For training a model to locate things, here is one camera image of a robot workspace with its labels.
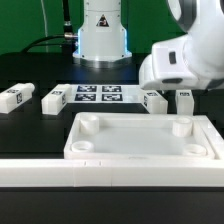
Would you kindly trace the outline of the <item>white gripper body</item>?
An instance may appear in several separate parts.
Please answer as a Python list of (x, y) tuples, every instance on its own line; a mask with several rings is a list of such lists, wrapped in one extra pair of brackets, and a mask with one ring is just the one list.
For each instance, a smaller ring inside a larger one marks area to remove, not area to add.
[(144, 90), (195, 89), (199, 83), (183, 58), (187, 36), (157, 42), (139, 69), (139, 85)]

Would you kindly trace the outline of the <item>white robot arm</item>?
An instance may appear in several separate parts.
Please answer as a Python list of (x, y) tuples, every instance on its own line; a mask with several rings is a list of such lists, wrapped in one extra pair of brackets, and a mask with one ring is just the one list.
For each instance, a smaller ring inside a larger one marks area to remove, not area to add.
[[(224, 0), (166, 0), (185, 32), (157, 42), (139, 69), (144, 90), (224, 89)], [(121, 0), (84, 0), (73, 61), (95, 68), (128, 62)]]

